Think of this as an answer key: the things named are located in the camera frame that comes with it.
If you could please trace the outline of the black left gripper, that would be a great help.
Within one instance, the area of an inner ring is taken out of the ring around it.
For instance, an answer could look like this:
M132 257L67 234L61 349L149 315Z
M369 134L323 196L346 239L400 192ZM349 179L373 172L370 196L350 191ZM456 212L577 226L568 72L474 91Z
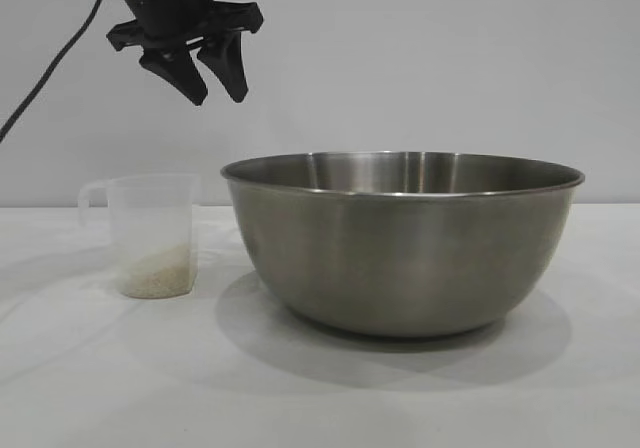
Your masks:
M207 86L188 51L169 51L204 40L197 58L220 81L234 102L243 102L248 85L241 32L257 33L264 23L255 2L216 0L124 0L134 19L114 26L107 39L115 50L145 48L139 64L176 88L195 106Z

